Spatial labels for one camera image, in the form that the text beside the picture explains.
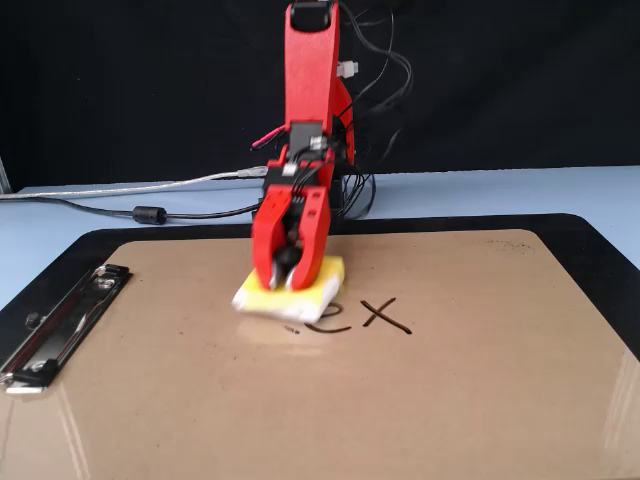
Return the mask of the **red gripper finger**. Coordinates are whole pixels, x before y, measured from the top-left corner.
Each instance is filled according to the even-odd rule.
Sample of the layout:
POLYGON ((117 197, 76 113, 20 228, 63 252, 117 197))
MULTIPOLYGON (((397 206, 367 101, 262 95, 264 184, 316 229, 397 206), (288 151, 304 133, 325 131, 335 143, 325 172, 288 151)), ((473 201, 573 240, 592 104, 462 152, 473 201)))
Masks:
POLYGON ((283 218, 291 203, 290 185, 270 185, 253 219, 252 261, 261 285, 276 289, 292 265, 291 245, 288 243, 283 218))
POLYGON ((288 276, 287 286, 290 290, 306 289, 318 276, 331 220, 326 187, 304 187, 302 196, 304 206, 298 225, 301 257, 288 276))

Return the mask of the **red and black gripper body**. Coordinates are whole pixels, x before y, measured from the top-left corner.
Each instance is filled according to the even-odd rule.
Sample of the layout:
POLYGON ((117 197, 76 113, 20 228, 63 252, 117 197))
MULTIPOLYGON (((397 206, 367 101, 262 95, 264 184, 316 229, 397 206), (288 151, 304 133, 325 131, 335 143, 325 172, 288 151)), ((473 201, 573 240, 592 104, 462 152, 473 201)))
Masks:
POLYGON ((269 161, 263 181, 263 198, 272 186, 292 189, 295 196, 311 187, 322 187, 329 192, 335 168, 333 149, 289 149, 278 160, 269 161))

